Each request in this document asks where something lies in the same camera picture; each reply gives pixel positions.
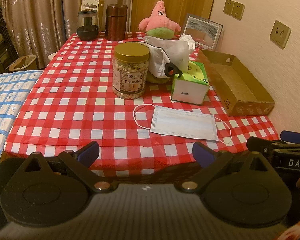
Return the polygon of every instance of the table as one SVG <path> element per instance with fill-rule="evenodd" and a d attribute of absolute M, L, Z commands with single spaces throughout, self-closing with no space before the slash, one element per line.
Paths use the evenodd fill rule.
<path fill-rule="evenodd" d="M 19 109 L 42 70 L 0 74 L 0 157 Z"/>
<path fill-rule="evenodd" d="M 126 41 L 139 41 L 143 36 L 128 33 Z M 107 177 L 151 174 L 170 165 L 194 162 L 192 145 L 196 140 L 150 133 L 135 124 L 133 108 L 143 103 L 213 114 L 224 120 L 232 129 L 232 142 L 202 141 L 214 150 L 246 150 L 250 136 L 278 139 L 267 116 L 228 117 L 211 87 L 203 106 L 172 102 L 171 85 L 147 84 L 142 98 L 117 98 L 111 87 L 112 58 L 114 47 L 122 42 L 107 41 L 103 33 L 94 41 L 80 41 L 72 35 L 29 93 L 5 151 L 56 156 L 96 140 L 101 151 L 91 169 Z M 138 122 L 150 127 L 153 111 L 151 106 L 140 107 Z M 227 140 L 229 130 L 222 122 L 216 124 L 219 138 Z"/>

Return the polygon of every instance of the jar of cashews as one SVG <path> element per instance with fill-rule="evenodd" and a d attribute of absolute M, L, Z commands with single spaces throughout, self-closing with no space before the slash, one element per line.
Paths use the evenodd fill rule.
<path fill-rule="evenodd" d="M 118 44 L 112 60 L 112 90 L 123 99 L 141 97 L 146 88 L 149 49 L 137 42 Z"/>

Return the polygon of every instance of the framed picture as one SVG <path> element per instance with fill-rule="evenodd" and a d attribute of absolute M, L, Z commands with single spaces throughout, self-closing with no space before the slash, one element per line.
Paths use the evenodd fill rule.
<path fill-rule="evenodd" d="M 187 14 L 181 33 L 190 35 L 195 44 L 204 49 L 216 48 L 223 25 L 210 20 Z"/>

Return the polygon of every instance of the patrick star plush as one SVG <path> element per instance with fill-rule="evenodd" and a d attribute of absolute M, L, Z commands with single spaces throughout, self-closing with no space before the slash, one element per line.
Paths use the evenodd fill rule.
<path fill-rule="evenodd" d="M 175 32 L 181 32 L 181 27 L 169 20 L 166 16 L 164 2 L 159 1 L 154 6 L 151 16 L 140 22 L 139 30 L 146 32 L 147 36 L 170 40 Z"/>

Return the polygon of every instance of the green tissue box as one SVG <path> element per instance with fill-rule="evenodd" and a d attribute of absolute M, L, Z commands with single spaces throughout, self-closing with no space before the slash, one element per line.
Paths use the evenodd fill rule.
<path fill-rule="evenodd" d="M 188 69 L 182 72 L 181 77 L 173 77 L 171 100 L 202 105 L 210 87 L 204 65 L 189 61 Z"/>

